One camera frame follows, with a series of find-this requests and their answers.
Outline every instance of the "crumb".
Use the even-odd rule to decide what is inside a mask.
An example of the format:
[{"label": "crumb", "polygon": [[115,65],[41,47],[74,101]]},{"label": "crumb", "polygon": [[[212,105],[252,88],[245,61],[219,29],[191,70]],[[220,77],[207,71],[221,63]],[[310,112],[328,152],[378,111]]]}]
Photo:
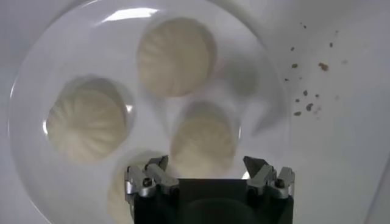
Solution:
[{"label": "crumb", "polygon": [[323,71],[328,71],[328,69],[329,69],[329,66],[328,65],[326,65],[326,64],[324,64],[324,63],[319,63],[318,64],[318,66],[320,66],[321,67],[321,70],[323,70]]},{"label": "crumb", "polygon": [[314,104],[309,103],[309,104],[306,106],[306,110],[307,110],[307,111],[311,111],[311,107],[312,107],[313,105],[314,105]]}]

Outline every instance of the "screw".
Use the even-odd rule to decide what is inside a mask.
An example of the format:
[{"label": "screw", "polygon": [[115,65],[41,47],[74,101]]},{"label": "screw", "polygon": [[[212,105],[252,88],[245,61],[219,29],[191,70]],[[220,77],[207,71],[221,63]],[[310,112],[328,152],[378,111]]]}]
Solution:
[{"label": "screw", "polygon": [[144,187],[150,187],[151,185],[153,184],[153,180],[149,177],[145,178],[143,181],[142,181],[142,185]]},{"label": "screw", "polygon": [[285,181],[282,179],[276,179],[275,187],[277,188],[285,188]]}]

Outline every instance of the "white plate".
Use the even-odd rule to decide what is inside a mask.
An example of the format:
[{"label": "white plate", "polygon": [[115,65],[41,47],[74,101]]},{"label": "white plate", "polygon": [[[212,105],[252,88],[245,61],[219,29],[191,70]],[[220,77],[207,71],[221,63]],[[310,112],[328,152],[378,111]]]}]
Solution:
[{"label": "white plate", "polygon": [[[213,34],[218,61],[211,80],[183,98],[158,99],[138,84],[135,51],[148,27],[184,16]],[[240,74],[232,79],[226,74]],[[48,111],[65,84],[86,75],[111,80],[133,103],[130,135],[99,163],[68,161],[44,133]],[[250,95],[248,83],[257,83]],[[266,51],[234,16],[203,1],[93,1],[54,22],[28,53],[10,99],[9,135],[16,168],[36,207],[52,223],[111,223],[107,189],[120,161],[147,148],[169,153],[174,124],[191,102],[208,100],[224,109],[240,135],[234,165],[225,177],[241,178],[244,155],[279,167],[288,137],[283,88]]]}]

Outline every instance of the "xiaolongbao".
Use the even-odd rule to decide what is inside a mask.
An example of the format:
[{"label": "xiaolongbao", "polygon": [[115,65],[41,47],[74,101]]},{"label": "xiaolongbao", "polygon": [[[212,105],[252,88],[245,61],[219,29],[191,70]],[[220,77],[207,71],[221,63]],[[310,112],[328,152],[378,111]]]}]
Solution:
[{"label": "xiaolongbao", "polygon": [[184,178],[216,178],[230,167],[235,144],[230,127],[213,116],[184,121],[171,144],[173,168]]},{"label": "xiaolongbao", "polygon": [[206,81],[214,63],[208,30],[193,19],[176,18],[147,32],[137,65],[141,83],[159,96],[184,96]]},{"label": "xiaolongbao", "polygon": [[60,96],[46,121],[48,138],[60,153],[75,161],[97,161],[122,143],[124,114],[98,91],[78,90]]}]

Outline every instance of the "white table surface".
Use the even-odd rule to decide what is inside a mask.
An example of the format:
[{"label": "white table surface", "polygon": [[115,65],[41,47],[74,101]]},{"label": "white table surface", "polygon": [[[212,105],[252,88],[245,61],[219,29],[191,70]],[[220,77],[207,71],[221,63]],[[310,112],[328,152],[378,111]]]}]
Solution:
[{"label": "white table surface", "polygon": [[[257,32],[271,60],[282,78],[290,79],[285,85],[291,110],[304,115],[292,117],[291,148],[283,160],[297,175],[295,223],[364,223],[390,152],[390,122],[377,119],[390,113],[390,33],[385,29],[390,2],[236,1],[257,19]],[[0,1],[2,224],[47,223],[29,200],[13,165],[7,141],[7,102],[18,65],[31,45],[50,22],[81,2]],[[330,71],[321,72],[319,62],[328,63]],[[299,70],[292,71],[292,63],[298,63]],[[305,99],[302,92],[306,89],[309,96]],[[294,103],[295,98],[301,104]],[[309,102],[321,105],[319,116],[304,113]],[[388,180],[383,181],[384,188],[390,185]],[[389,217],[384,209],[390,208],[389,203],[382,199],[388,195],[388,191],[377,195],[378,203],[367,222],[379,223]]]}]

